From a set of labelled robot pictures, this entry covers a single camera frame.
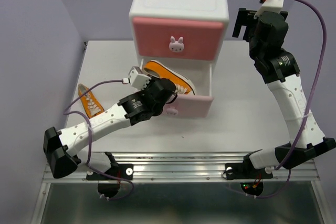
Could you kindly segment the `light pink bottom drawer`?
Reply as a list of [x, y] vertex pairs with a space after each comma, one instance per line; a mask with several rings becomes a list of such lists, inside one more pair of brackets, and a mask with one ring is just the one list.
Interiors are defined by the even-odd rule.
[[197, 92], [197, 95], [179, 94], [173, 103], [164, 106], [162, 114], [167, 115], [166, 109], [174, 106], [179, 112], [176, 117], [206, 117], [213, 102], [212, 63], [200, 60], [141, 57], [140, 67], [153, 59], [189, 78]]

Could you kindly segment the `pink bunny knob bottom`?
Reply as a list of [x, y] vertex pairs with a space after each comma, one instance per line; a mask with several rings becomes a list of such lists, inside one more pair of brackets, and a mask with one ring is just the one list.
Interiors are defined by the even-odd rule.
[[166, 109], [167, 115], [176, 116], [178, 115], [178, 110], [174, 106], [170, 106]]

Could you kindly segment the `dark pink top drawer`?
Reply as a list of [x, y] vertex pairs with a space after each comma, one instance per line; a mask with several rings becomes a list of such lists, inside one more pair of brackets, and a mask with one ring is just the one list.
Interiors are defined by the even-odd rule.
[[[221, 22], [183, 19], [135, 17], [132, 23], [140, 56], [204, 61], [217, 57], [225, 28]], [[171, 36], [183, 37], [182, 52], [170, 51]]]

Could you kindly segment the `pink bunny knob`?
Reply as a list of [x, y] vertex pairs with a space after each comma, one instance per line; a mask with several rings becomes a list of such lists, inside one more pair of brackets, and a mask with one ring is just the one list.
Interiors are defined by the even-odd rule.
[[170, 106], [166, 109], [167, 115], [176, 116], [178, 115], [178, 110], [174, 106]]
[[183, 43], [183, 37], [179, 37], [178, 39], [175, 39], [174, 36], [171, 36], [170, 43], [169, 43], [169, 49], [171, 52], [182, 52], [184, 50], [184, 43]]

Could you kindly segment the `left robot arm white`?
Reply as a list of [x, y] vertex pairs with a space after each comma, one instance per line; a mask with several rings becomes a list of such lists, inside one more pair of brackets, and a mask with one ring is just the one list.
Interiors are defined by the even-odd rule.
[[175, 93], [169, 79], [154, 79], [142, 90], [122, 98], [103, 113], [73, 127], [44, 132], [43, 151], [53, 178], [64, 178], [76, 171], [81, 163], [78, 153], [112, 132], [147, 121], [163, 112]]

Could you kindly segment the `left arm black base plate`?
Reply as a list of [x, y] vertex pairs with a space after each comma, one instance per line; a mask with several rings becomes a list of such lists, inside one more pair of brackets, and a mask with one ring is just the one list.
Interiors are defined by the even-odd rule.
[[134, 165], [130, 163], [113, 165], [103, 174], [88, 171], [86, 180], [97, 182], [97, 192], [101, 199], [112, 201], [125, 198], [133, 193]]

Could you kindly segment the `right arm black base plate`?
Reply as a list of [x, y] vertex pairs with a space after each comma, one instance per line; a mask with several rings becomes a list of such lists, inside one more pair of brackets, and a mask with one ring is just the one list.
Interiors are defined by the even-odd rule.
[[226, 163], [222, 177], [226, 180], [241, 180], [240, 187], [248, 196], [258, 197], [264, 189], [264, 179], [272, 179], [272, 171], [264, 168], [255, 169], [253, 165], [242, 163]]

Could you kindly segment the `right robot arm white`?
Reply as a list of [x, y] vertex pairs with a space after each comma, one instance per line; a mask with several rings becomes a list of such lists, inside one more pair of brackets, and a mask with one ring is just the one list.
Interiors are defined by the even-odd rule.
[[249, 44], [249, 56], [274, 95], [285, 120], [289, 143], [247, 154], [242, 163], [232, 166], [236, 176], [252, 178], [266, 167], [294, 168], [335, 148], [335, 139], [326, 137], [311, 111], [302, 89], [300, 69], [295, 57], [282, 44], [288, 31], [287, 12], [240, 8], [233, 37], [246, 27], [243, 39]]

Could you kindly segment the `pink bunny knob top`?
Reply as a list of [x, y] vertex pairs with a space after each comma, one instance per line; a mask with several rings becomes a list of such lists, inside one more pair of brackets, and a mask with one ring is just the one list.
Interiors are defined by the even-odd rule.
[[174, 36], [171, 36], [170, 43], [169, 43], [169, 49], [171, 52], [182, 52], [184, 50], [184, 43], [183, 43], [183, 37], [179, 37], [178, 39], [175, 39]]

